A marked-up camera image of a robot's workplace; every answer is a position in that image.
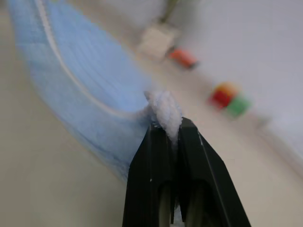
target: beige floor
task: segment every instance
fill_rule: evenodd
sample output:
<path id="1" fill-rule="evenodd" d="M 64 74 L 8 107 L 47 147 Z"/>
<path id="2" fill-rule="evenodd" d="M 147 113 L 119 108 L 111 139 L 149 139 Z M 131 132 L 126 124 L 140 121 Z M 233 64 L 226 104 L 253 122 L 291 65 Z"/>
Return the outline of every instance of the beige floor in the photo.
<path id="1" fill-rule="evenodd" d="M 0 226 L 120 227 L 125 185 L 66 132 L 24 71 L 0 9 Z M 155 78 L 225 161 L 252 226 L 303 226 L 302 179 L 253 134 L 208 109 L 186 79 Z"/>

